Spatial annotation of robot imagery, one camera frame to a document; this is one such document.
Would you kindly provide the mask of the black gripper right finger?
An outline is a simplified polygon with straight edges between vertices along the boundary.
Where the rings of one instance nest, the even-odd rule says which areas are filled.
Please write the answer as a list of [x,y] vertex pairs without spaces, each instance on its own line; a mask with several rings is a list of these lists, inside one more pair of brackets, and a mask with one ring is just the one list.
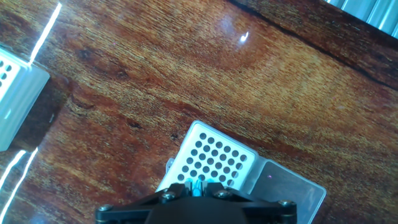
[[230,202],[248,215],[296,215],[297,204],[291,200],[269,202],[242,191],[211,182],[203,187],[203,196]]

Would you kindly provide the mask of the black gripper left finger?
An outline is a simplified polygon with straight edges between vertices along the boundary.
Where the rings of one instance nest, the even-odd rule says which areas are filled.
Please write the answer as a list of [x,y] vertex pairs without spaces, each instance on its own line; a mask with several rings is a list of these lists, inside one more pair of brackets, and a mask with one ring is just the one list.
[[156,205],[191,196],[191,187],[191,182],[188,182],[188,186],[172,184],[167,189],[146,196],[129,205],[102,205],[95,211],[95,218],[147,218]]

